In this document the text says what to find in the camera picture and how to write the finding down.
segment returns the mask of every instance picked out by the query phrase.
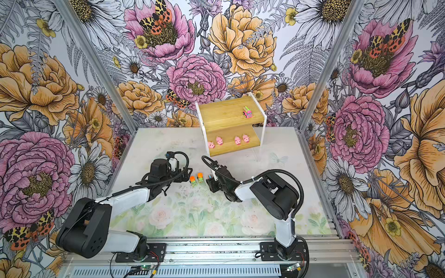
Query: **metal vent strip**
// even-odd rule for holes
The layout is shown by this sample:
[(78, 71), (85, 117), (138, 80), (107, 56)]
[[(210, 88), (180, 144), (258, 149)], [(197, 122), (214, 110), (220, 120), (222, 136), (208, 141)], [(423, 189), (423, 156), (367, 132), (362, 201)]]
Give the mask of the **metal vent strip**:
[[(122, 278), (129, 272), (130, 266), (112, 266), (114, 278)], [(150, 277), (150, 270), (141, 270), (128, 278)], [(173, 277), (279, 277), (281, 270), (279, 265), (161, 265), (155, 275), (157, 278)], [(76, 266), (70, 278), (111, 278), (108, 266)]]

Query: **floral tabletop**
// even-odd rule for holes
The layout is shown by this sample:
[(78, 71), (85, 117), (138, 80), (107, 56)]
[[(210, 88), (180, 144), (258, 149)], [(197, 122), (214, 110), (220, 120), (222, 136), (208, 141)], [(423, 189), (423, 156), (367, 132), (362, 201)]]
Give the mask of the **floral tabletop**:
[[(313, 185), (309, 169), (293, 128), (266, 129), (265, 144), (214, 157), (237, 179), (247, 179), (267, 169), (285, 169), (297, 176), (304, 187), (304, 203), (295, 218), (298, 234), (330, 234), (326, 215)], [(139, 181), (153, 159), (169, 150), (181, 150), (190, 158), (193, 175), (210, 170), (201, 161), (205, 153), (200, 129), (140, 129), (113, 186), (113, 192)], [(221, 191), (208, 185), (174, 183), (167, 196), (125, 211), (112, 220), (114, 230), (131, 230), (148, 237), (260, 236), (275, 235), (273, 217), (256, 199), (230, 202)]]

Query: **wooden shelf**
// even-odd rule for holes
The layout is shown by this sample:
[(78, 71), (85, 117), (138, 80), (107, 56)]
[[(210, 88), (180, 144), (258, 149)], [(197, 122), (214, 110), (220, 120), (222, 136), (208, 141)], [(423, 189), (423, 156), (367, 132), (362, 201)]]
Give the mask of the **wooden shelf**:
[[(251, 109), (251, 118), (246, 119), (243, 115), (244, 106), (249, 106)], [(263, 113), (258, 109), (251, 97), (240, 97), (228, 101), (201, 104), (199, 105), (199, 110), (201, 111), (202, 122), (208, 133), (240, 125), (254, 125), (264, 122)]]
[[(249, 143), (244, 142), (243, 134), (247, 134), (249, 136)], [(221, 146), (216, 143), (217, 136), (221, 137), (222, 141), (224, 142)], [(235, 144), (235, 136), (238, 136), (241, 139), (241, 145)], [(208, 132), (207, 141), (215, 143), (215, 147), (213, 149), (209, 149), (211, 157), (224, 153), (236, 152), (242, 149), (253, 148), (260, 145), (260, 140), (250, 124)]]

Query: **orange flower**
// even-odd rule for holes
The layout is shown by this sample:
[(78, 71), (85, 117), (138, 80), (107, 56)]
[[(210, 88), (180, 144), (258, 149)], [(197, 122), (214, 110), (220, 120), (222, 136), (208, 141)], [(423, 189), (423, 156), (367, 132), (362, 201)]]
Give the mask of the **orange flower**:
[[(301, 85), (299, 88), (296, 87), (293, 90), (290, 90), (289, 93), (291, 94), (291, 97), (283, 99), (283, 111), (286, 113), (298, 113), (306, 110), (307, 104), (314, 93), (315, 87), (316, 84), (311, 83), (308, 86)], [(326, 116), (328, 113), (328, 96), (328, 89), (324, 89), (312, 115), (312, 118), (318, 125), (323, 122), (324, 116)]]
[(232, 73), (246, 73), (258, 77), (266, 71), (265, 68), (272, 66), (277, 38), (274, 38), (271, 32), (253, 43), (246, 43), (262, 24), (262, 19), (252, 17), (250, 11), (236, 5), (230, 7), (229, 19), (221, 13), (213, 18), (209, 40), (218, 46), (216, 53), (226, 52), (229, 55), (232, 60)]
[(82, 102), (81, 110), (82, 113), (71, 113), (64, 125), (65, 142), (76, 147), (87, 145), (91, 148), (94, 141), (97, 141), (102, 143), (102, 150), (111, 157), (114, 140), (110, 119), (99, 109), (92, 97), (88, 99), (88, 104)]
[[(161, 100), (162, 95), (147, 84), (128, 81), (120, 83), (117, 90), (131, 115), (136, 111), (149, 116), (153, 112), (165, 109), (164, 101)], [(120, 114), (114, 103), (111, 108), (114, 113)]]
[(197, 127), (199, 126), (198, 118), (190, 113), (185, 113), (181, 110), (178, 110), (177, 114), (173, 114), (173, 119), (178, 122), (180, 126), (184, 127)]
[[(370, 197), (366, 202), (371, 207), (368, 219), (350, 222), (360, 240), (368, 247), (384, 255), (389, 249), (389, 261), (400, 263), (418, 252), (420, 260), (414, 269), (419, 271), (428, 264), (427, 255), (440, 253), (440, 244), (434, 243), (433, 235), (421, 227), (425, 224), (417, 211), (409, 210), (413, 199), (408, 188), (386, 169), (374, 169), (370, 173)], [(394, 192), (388, 185), (397, 186)]]
[(311, 150), (312, 157), (315, 161), (315, 166), (317, 166), (318, 173), (323, 174), (324, 168), (326, 167), (326, 146), (325, 139), (323, 136), (315, 137), (315, 134), (309, 138), (309, 149)]
[(249, 75), (235, 77), (232, 82), (227, 85), (229, 89), (236, 92), (247, 94), (252, 92), (259, 105), (266, 110), (267, 106), (272, 106), (274, 101), (273, 95), (278, 96), (278, 90), (275, 88), (275, 79), (271, 78), (266, 81), (265, 77), (257, 78), (256, 80)]
[(30, 262), (24, 262), (20, 258), (16, 259), (14, 264), (9, 259), (3, 258), (0, 259), (0, 277), (29, 278), (31, 276), (30, 267)]
[(411, 98), (411, 121), (401, 118), (413, 141), (403, 156), (394, 157), (409, 195), (420, 210), (440, 218), (445, 209), (445, 81)]
[(57, 125), (67, 113), (79, 108), (77, 84), (56, 57), (44, 53), (42, 77), (33, 88), (34, 69), (29, 57), (34, 54), (26, 46), (11, 50), (0, 44), (0, 111), (15, 112), (10, 121), (20, 119), (27, 109), (39, 111), (48, 117), (50, 125)]

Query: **lower shelf board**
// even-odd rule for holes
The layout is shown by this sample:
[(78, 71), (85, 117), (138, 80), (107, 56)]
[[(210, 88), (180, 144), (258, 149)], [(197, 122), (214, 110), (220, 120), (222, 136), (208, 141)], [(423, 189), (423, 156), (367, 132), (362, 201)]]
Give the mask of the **lower shelf board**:
[[(244, 142), (244, 134), (249, 136), (249, 143)], [(235, 144), (235, 136), (238, 136), (241, 139), (241, 145)], [(216, 137), (222, 138), (222, 145), (218, 145), (216, 143)], [(211, 157), (224, 153), (236, 152), (242, 149), (258, 147), (261, 143), (251, 125), (239, 125), (236, 127), (209, 132), (207, 133), (207, 141), (215, 144), (213, 149), (209, 148)]]

